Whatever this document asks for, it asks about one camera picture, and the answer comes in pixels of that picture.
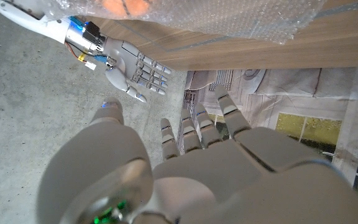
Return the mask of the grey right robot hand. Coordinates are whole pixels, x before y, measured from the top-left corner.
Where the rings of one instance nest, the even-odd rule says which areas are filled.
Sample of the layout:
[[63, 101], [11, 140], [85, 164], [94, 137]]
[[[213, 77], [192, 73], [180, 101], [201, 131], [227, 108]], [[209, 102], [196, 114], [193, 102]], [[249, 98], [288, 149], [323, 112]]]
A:
[[106, 70], [106, 77], [117, 89], [146, 103], [146, 97], [133, 87], [134, 84], [165, 95], [168, 88], [166, 74], [171, 70], [143, 54], [135, 45], [125, 40], [107, 38], [103, 54], [113, 61]]

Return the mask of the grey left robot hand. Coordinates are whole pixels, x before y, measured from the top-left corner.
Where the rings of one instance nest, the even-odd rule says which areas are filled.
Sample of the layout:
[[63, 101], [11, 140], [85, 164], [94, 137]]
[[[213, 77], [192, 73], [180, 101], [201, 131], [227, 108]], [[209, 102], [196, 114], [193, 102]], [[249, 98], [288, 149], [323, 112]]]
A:
[[182, 111], [184, 150], [160, 123], [163, 162], [150, 164], [122, 105], [106, 98], [51, 159], [38, 223], [358, 223], [358, 193], [312, 148], [252, 128], [228, 92], [215, 92], [231, 137], [205, 108]]

